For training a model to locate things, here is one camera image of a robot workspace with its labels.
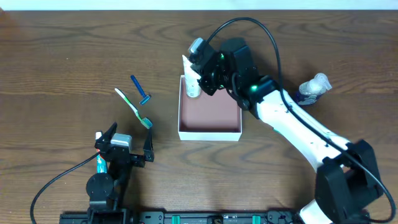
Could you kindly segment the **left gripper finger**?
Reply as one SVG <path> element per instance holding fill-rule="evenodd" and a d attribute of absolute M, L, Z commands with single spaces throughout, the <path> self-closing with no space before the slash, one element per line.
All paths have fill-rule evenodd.
<path fill-rule="evenodd" d="M 147 137 L 143 147 L 145 161 L 154 161 L 154 149 L 152 144 L 152 129 L 150 128 L 147 133 Z"/>
<path fill-rule="evenodd" d="M 117 129 L 117 122 L 114 122 L 111 127 L 102 134 L 102 136 L 98 139 L 99 142 L 110 143 Z"/>

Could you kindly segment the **white conditioner tube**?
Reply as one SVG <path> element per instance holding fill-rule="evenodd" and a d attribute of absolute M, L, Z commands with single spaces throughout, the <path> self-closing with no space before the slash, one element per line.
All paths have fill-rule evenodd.
<path fill-rule="evenodd" d="M 200 79 L 199 74 L 195 72 L 191 66 L 192 63 L 188 60 L 185 55 L 182 55 L 183 61 L 183 71 L 185 77 L 185 88 L 186 94 L 190 98 L 197 98 L 200 96 L 201 88 L 199 86 L 198 80 Z"/>

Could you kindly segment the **clear pump soap bottle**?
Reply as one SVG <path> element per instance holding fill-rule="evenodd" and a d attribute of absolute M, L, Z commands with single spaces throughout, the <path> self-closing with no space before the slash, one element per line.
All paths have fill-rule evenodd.
<path fill-rule="evenodd" d="M 298 105 L 312 105 L 318 99 L 332 89 L 328 77 L 324 73 L 318 73 L 313 79 L 301 84 L 296 93 L 295 101 Z"/>

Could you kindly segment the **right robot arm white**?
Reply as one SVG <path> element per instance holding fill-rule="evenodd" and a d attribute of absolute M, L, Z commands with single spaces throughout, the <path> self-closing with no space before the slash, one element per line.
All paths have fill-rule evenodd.
<path fill-rule="evenodd" d="M 364 209 L 384 195 L 374 149 L 331 132 L 301 109 L 269 76 L 259 74 L 244 39 L 219 50 L 198 38 L 188 49 L 198 86 L 207 95 L 226 90 L 238 106 L 268 124 L 316 172 L 315 198 L 299 211 L 303 223 L 371 223 Z"/>

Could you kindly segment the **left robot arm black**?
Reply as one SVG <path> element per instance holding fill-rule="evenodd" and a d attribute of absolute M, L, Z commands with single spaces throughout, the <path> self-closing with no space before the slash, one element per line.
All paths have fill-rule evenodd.
<path fill-rule="evenodd" d="M 103 161 L 99 163 L 102 171 L 90 177 L 86 192 L 93 210 L 117 210 L 122 204 L 133 167 L 144 167 L 146 162 L 154 161 L 152 129 L 147 137 L 142 154 L 133 154 L 132 136 L 116 132 L 113 123 L 105 132 L 95 134 L 95 149 Z"/>

